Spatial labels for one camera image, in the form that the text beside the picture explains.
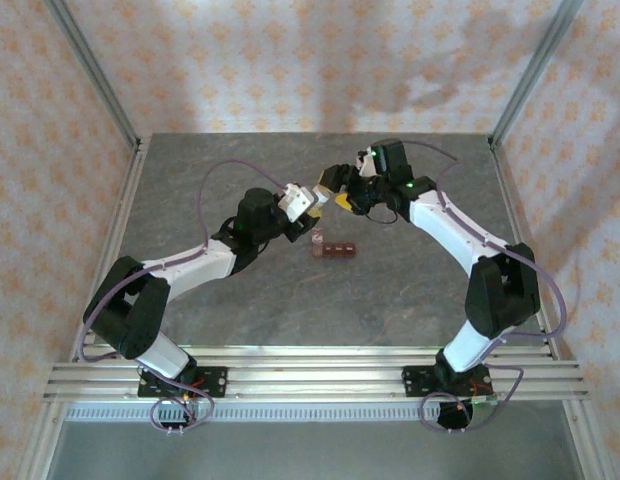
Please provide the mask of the grey metal shelf sheet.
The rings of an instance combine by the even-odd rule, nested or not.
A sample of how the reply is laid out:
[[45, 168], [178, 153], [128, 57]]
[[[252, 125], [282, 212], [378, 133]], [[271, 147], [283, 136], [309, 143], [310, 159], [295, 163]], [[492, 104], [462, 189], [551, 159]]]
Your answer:
[[554, 415], [507, 413], [470, 435], [405, 423], [68, 423], [48, 480], [583, 480]]

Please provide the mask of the aluminium frame leg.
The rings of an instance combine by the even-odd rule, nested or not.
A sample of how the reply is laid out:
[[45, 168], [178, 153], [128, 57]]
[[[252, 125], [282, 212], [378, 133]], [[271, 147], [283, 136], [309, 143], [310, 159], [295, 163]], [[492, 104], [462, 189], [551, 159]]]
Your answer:
[[66, 416], [57, 400], [44, 402], [17, 473], [17, 480], [47, 480]]
[[562, 405], [583, 480], [607, 480], [608, 471], [599, 453], [601, 442], [591, 402], [573, 399], [564, 400]]

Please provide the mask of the brown chocolate bar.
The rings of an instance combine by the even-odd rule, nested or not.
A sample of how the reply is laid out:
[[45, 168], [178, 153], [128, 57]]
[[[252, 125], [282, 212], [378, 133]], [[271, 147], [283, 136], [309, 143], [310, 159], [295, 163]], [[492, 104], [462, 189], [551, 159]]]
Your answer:
[[353, 242], [328, 242], [324, 239], [321, 228], [311, 231], [311, 253], [314, 258], [350, 259], [357, 255], [357, 247]]

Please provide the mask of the patterned fabric backdrop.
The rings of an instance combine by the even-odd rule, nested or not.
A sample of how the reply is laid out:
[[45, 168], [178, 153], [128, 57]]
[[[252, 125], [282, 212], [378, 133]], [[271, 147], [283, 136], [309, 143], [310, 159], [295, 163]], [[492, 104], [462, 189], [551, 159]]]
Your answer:
[[[135, 131], [489, 133], [560, 0], [68, 0]], [[620, 0], [501, 153], [620, 480]], [[43, 0], [0, 0], [0, 480], [66, 356], [130, 148]]]

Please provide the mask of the aluminium side rail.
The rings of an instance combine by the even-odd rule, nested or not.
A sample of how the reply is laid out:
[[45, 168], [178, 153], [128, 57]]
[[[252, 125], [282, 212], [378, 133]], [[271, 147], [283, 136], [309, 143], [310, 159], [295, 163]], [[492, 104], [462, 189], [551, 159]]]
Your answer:
[[138, 145], [133, 148], [132, 156], [109, 220], [105, 244], [100, 254], [87, 304], [90, 303], [111, 265], [118, 258], [150, 143], [150, 136], [142, 137]]
[[[488, 136], [487, 139], [515, 240], [517, 242], [525, 242], [532, 247], [531, 232], [504, 149], [491, 136]], [[556, 325], [553, 318], [548, 318], [547, 316], [546, 302], [543, 295], [545, 287], [545, 282], [539, 279], [541, 305], [535, 318], [540, 331], [549, 334]]]

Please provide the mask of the aluminium base beam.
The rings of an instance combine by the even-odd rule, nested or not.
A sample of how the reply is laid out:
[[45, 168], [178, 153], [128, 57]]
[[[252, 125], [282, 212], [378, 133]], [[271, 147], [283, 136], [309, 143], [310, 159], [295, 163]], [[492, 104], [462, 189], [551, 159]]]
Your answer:
[[[398, 365], [365, 366], [229, 366], [226, 402], [410, 402]], [[498, 400], [512, 393], [515, 401], [573, 400], [588, 397], [580, 368], [571, 362], [524, 365], [524, 372], [501, 365], [489, 374]], [[141, 370], [134, 366], [65, 364], [53, 368], [44, 389], [46, 400], [141, 401]]]

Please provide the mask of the aluminium table edge rail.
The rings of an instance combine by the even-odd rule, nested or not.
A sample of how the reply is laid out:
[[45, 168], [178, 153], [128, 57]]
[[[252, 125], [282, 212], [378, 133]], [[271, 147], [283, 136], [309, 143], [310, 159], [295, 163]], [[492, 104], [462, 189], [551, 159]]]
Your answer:
[[[438, 347], [416, 346], [183, 346], [193, 357], [229, 356], [229, 357], [364, 357], [364, 356], [400, 356], [431, 359], [439, 351]], [[551, 360], [552, 355], [547, 346], [501, 346], [493, 351], [494, 357], [514, 360]]]

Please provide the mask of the aluminium frame post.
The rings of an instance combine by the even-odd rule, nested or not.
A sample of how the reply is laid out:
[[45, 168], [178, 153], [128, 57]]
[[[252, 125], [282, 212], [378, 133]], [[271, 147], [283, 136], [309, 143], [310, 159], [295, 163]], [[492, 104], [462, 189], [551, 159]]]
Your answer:
[[90, 47], [79, 23], [72, 14], [67, 1], [43, 0], [43, 3], [69, 43], [71, 50], [104, 103], [123, 139], [129, 147], [136, 151], [141, 144], [141, 139]]
[[488, 137], [490, 150], [496, 152], [505, 142], [508, 132], [536, 87], [548, 63], [553, 59], [568, 29], [575, 20], [584, 0], [561, 0], [549, 25], [543, 31], [541, 40], [524, 69], [522, 76], [510, 96], [492, 134]]

